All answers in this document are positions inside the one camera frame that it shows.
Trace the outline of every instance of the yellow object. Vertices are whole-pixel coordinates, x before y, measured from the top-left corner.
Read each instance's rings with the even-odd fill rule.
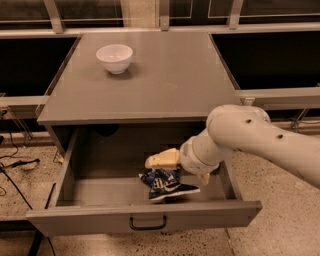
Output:
[[[159,154],[150,156],[145,163],[148,169],[162,168],[164,170],[176,170],[179,163],[179,150],[175,148],[168,149]]]

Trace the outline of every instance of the drawer front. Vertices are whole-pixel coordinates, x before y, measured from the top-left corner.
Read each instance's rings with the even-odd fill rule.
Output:
[[[137,206],[128,209],[63,208],[29,211],[27,219],[45,236],[176,231],[244,227],[249,225],[262,206],[259,201],[228,200],[185,206]]]

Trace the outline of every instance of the drawer handle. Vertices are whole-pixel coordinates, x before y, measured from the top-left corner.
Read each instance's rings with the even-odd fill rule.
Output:
[[[137,227],[133,224],[133,217],[130,218],[130,228],[135,231],[159,230],[159,229],[163,229],[166,225],[167,225],[166,216],[163,216],[163,223],[160,226],[151,226],[151,227]]]

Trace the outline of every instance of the floor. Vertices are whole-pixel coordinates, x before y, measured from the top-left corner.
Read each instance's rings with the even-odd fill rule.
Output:
[[[31,163],[7,170],[34,209],[43,209],[61,163],[46,134],[35,134],[28,147],[19,145],[15,158],[2,158],[4,165],[20,159]],[[0,156],[15,152],[7,136]],[[262,211],[246,228],[181,232],[102,234],[52,237],[55,255],[320,255],[320,191],[256,156],[237,153],[232,158],[244,200],[260,200]],[[0,176],[0,218],[23,217],[28,210],[11,183]],[[1,255],[27,255],[35,232],[0,232]],[[38,255],[54,255],[46,238]]]

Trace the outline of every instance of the gray cabinet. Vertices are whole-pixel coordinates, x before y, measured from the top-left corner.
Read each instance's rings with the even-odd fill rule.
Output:
[[[119,76],[94,56],[114,42],[134,49]],[[64,163],[50,207],[28,220],[46,236],[247,226],[262,206],[242,200],[228,162],[207,186],[180,170],[201,192],[161,202],[139,179],[147,156],[179,147],[228,103],[240,104],[207,33],[85,34],[38,119]]]

